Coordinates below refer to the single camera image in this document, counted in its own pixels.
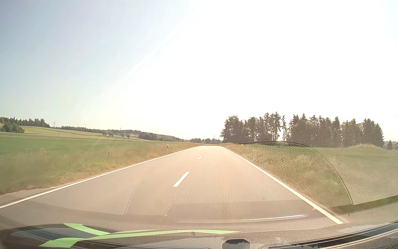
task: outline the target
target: white lane marking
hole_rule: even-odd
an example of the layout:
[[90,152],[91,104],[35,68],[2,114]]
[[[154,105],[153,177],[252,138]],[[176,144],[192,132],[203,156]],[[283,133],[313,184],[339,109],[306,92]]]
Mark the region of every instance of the white lane marking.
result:
[[190,173],[190,171],[185,172],[185,174],[183,176],[181,176],[179,178],[179,180],[177,180],[177,182],[173,185],[173,187],[179,186],[179,184],[185,179],[185,177],[188,175],[188,173]]
[[317,206],[316,204],[314,204],[312,201],[308,200],[307,198],[305,198],[303,195],[299,194],[298,192],[296,192],[294,189],[288,187],[287,185],[285,185],[284,183],[282,183],[281,181],[279,181],[278,179],[274,178],[273,176],[271,176],[270,174],[268,174],[267,172],[265,172],[264,170],[262,170],[261,168],[257,167],[256,165],[252,164],[251,162],[249,162],[248,160],[246,160],[245,158],[239,156],[238,154],[232,152],[231,150],[222,147],[225,150],[228,150],[229,152],[235,154],[236,156],[238,156],[240,159],[242,159],[243,161],[246,161],[247,163],[251,164],[253,167],[257,168],[258,170],[260,170],[262,173],[266,174],[267,176],[269,176],[271,179],[275,180],[278,184],[282,185],[283,187],[285,187],[286,189],[290,190],[293,194],[297,195],[299,198],[301,198],[303,201],[305,201],[306,203],[310,204],[314,209],[316,209],[317,211],[321,212],[322,214],[324,214],[326,217],[330,218],[332,221],[334,221],[337,224],[343,224],[342,221],[340,221],[339,219],[337,219],[336,217],[334,217],[332,214],[328,213],[327,211],[325,211],[322,207]]
[[290,218],[290,217],[299,217],[299,216],[303,216],[303,214],[299,214],[299,215],[290,215],[290,216],[281,216],[281,217],[272,217],[272,218],[250,219],[250,220],[253,220],[253,221],[257,221],[257,220],[271,220],[271,219]]
[[176,154],[176,153],[179,153],[179,152],[183,152],[183,151],[186,151],[186,150],[190,150],[190,149],[193,149],[193,148],[196,148],[196,147],[191,147],[191,148],[188,148],[188,149],[185,149],[185,150],[181,150],[181,151],[178,151],[178,152],[174,152],[174,153],[171,153],[171,154],[168,154],[168,155],[165,155],[165,156],[154,158],[154,159],[151,159],[151,160],[148,160],[148,161],[145,161],[145,162],[137,163],[137,164],[134,164],[134,165],[131,165],[131,166],[127,166],[127,167],[124,167],[124,168],[120,168],[120,169],[114,170],[112,172],[107,172],[107,173],[104,173],[104,174],[101,174],[101,175],[97,175],[97,176],[94,176],[94,177],[91,177],[91,178],[88,178],[88,179],[85,179],[85,180],[82,180],[82,181],[79,181],[79,182],[76,182],[76,183],[72,183],[72,184],[65,185],[65,186],[62,186],[62,187],[59,187],[59,188],[55,188],[55,189],[52,189],[52,190],[49,190],[49,191],[46,191],[46,192],[42,192],[42,193],[37,194],[37,195],[32,195],[32,196],[29,196],[27,198],[20,199],[20,200],[17,200],[17,201],[10,202],[8,204],[2,205],[2,206],[0,206],[0,209],[4,208],[4,207],[11,206],[11,205],[18,204],[18,203],[23,202],[23,201],[27,201],[27,200],[33,199],[33,198],[41,196],[41,195],[45,195],[45,194],[48,194],[48,193],[51,193],[51,192],[58,191],[60,189],[66,188],[66,187],[70,187],[70,186],[73,186],[73,185],[76,185],[76,184],[80,184],[80,183],[86,182],[86,181],[91,180],[91,179],[95,179],[95,178],[98,178],[98,177],[101,177],[101,176],[104,176],[104,175],[108,175],[108,174],[111,174],[111,173],[115,173],[115,172],[121,171],[123,169],[127,169],[127,168],[138,166],[138,165],[141,165],[141,164],[144,164],[144,163],[148,163],[148,162],[151,162],[151,161],[154,161],[154,160],[166,157],[166,156],[171,156],[173,154]]

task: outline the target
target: roadside grass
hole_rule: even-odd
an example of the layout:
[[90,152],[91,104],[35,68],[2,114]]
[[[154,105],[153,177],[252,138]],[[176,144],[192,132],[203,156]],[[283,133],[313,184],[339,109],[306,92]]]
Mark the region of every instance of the roadside grass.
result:
[[0,195],[59,186],[199,145],[0,132]]
[[221,146],[324,207],[348,205],[349,198],[335,171],[343,180],[354,205],[398,195],[398,151],[367,146]]

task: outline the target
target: dry grass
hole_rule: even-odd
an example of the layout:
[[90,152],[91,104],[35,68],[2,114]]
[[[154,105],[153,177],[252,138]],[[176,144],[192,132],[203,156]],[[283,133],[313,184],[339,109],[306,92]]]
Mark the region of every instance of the dry grass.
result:
[[58,186],[200,145],[166,144],[0,133],[0,194]]

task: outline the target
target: windshield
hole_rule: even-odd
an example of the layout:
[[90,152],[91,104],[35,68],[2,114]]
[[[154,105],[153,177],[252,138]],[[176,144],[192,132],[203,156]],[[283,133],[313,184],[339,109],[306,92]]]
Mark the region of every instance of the windshield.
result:
[[0,0],[7,248],[267,249],[394,223],[398,1]]

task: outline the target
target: dashed center line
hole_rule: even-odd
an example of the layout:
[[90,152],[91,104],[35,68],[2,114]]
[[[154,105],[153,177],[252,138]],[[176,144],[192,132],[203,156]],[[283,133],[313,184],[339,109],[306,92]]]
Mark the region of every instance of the dashed center line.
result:
[[185,172],[185,174],[183,176],[181,176],[179,178],[179,180],[177,180],[177,182],[173,185],[173,187],[179,186],[179,184],[185,179],[185,177],[188,175],[188,173],[190,173],[190,171]]

